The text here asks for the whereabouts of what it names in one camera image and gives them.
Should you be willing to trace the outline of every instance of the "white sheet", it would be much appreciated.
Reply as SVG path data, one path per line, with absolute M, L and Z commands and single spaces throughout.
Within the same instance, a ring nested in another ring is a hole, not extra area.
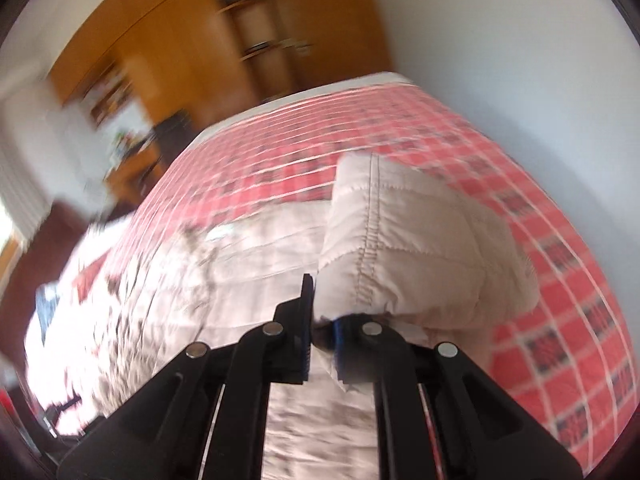
M 205 130 L 203 130 L 199 136 L 193 139 L 193 142 L 187 147 L 187 149 L 191 150 L 195 148 L 205 140 L 215 136 L 221 130 L 228 128 L 233 124 L 239 123 L 240 121 L 251 119 L 252 117 L 258 116 L 263 113 L 272 112 L 274 110 L 277 110 L 278 108 L 289 106 L 305 99 L 309 99 L 311 97 L 329 95 L 335 92 L 341 92 L 343 90 L 364 88 L 367 86 L 382 85 L 387 83 L 410 84 L 411 81 L 395 72 L 380 72 L 377 74 L 370 74 L 354 79 L 347 79 L 346 81 L 338 81 L 337 83 L 319 86 L 318 88 L 311 88 L 309 90 L 298 92 L 297 94 L 281 97 L 280 99 L 276 99 L 275 101 L 271 101 L 269 103 L 251 108 L 250 110 L 247 110 L 245 112 L 236 114 L 232 117 L 229 117 L 228 119 L 225 119 L 224 121 L 220 121 L 219 123 L 214 124 L 213 126 L 209 126 Z

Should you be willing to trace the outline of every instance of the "wooden shelf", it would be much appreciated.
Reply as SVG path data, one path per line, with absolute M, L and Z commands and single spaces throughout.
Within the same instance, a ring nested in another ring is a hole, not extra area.
M 104 79 L 104 76 L 107 75 L 109 72 L 113 71 L 116 69 L 116 63 L 113 61 L 109 61 L 108 65 L 106 68 L 101 69 L 96 75 L 94 75 L 92 77 L 92 84 L 89 85 L 85 90 L 82 91 L 82 99 L 84 99 L 87 94 L 90 92 L 93 83 L 95 83 L 96 81 L 100 81 L 100 79 Z
M 102 108 L 108 101 L 109 99 L 111 99 L 111 97 L 120 89 L 122 89 L 123 92 L 127 92 L 130 90 L 131 83 L 125 81 L 124 79 L 121 79 L 120 81 L 118 81 L 111 90 L 109 90 L 105 95 L 103 95 L 98 102 L 91 108 L 91 114 L 94 113 L 94 111 L 98 108 Z
M 218 12 L 229 12 L 230 10 L 243 9 L 244 7 L 259 4 L 260 2 L 261 0 L 238 0 L 237 2 L 229 4 L 226 7 L 222 7 L 222 9 L 220 9 Z
M 248 59 L 251 59 L 252 57 L 260 56 L 260 54 L 264 54 L 265 52 L 269 52 L 270 50 L 273 50 L 274 48 L 278 48 L 279 46 L 280 45 L 278 43 L 272 43 L 269 46 L 261 48 L 260 50 L 256 50 L 255 52 L 252 52 L 251 54 L 247 54 L 244 57 L 241 57 L 240 61 L 247 61 Z
M 105 120 L 113 117 L 114 115 L 116 115 L 121 109 L 122 107 L 127 104 L 130 99 L 132 98 L 132 90 L 133 90 L 133 86 L 131 85 L 131 83 L 126 83 L 125 87 L 122 89 L 122 97 L 118 100 L 118 102 L 115 104 L 115 108 L 112 110 L 109 110 L 107 113 L 103 114 L 103 115 L 95 115 L 94 112 L 96 109 L 98 109 L 98 107 L 94 107 L 91 111 L 91 116 L 92 118 L 94 118 L 94 122 L 95 122 L 95 126 L 98 127 L 100 126 Z M 109 97 L 112 97 L 114 94 L 114 92 L 110 91 L 110 95 Z M 101 101 L 103 102 L 103 106 L 104 104 L 106 104 L 105 98 L 101 99 Z

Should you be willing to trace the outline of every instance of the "shelf item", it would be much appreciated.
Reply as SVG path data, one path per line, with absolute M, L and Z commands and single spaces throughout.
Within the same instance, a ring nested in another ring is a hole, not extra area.
M 256 56 L 260 56 L 260 54 L 264 54 L 265 52 L 268 52 L 270 50 L 273 50 L 274 48 L 278 48 L 279 45 L 277 43 L 270 43 L 268 41 L 264 42 L 264 46 L 261 46 L 260 48 L 255 48 L 252 52 L 249 52 L 248 54 L 246 54 L 245 56 L 240 58 L 240 61 L 247 61 L 248 59 L 251 59 L 252 57 L 256 57 Z
M 166 171 L 160 147 L 149 139 L 105 177 L 109 191 L 119 200 L 138 207 L 149 189 Z
M 98 103 L 111 91 L 115 90 L 121 83 L 124 75 L 117 69 L 115 63 L 109 62 L 91 81 L 87 90 L 82 96 L 82 102 L 88 110 L 95 108 Z
M 91 110 L 95 125 L 100 126 L 106 119 L 113 117 L 132 95 L 133 87 L 129 81 L 123 80 L 111 89 Z
M 250 46 L 247 50 L 244 51 L 245 54 L 253 54 L 254 52 L 258 52 L 258 50 L 262 50 L 271 45 L 271 41 L 261 41 L 260 43 L 256 43 L 254 46 Z

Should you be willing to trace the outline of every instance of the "wooden wardrobe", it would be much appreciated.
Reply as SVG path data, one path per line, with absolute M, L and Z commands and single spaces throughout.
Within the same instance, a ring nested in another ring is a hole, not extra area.
M 204 128 L 270 98 L 392 69 L 375 0 L 236 7 L 231 13 L 221 0 L 104 0 L 50 79 L 64 103 L 81 98 L 116 63 L 154 124 L 186 110 Z M 270 47 L 247 56 L 245 49 L 263 39 Z

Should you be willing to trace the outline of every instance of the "red checkered bedspread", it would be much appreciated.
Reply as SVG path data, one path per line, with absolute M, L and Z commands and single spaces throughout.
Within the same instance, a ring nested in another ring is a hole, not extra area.
M 184 152 L 106 263 L 121 272 L 184 225 L 213 226 L 267 202 L 330 199 L 343 152 L 417 166 L 506 218 L 536 266 L 542 300 L 495 332 L 492 374 L 591 470 L 638 403 L 625 320 L 558 206 L 498 147 L 409 84 L 309 98 L 241 121 Z

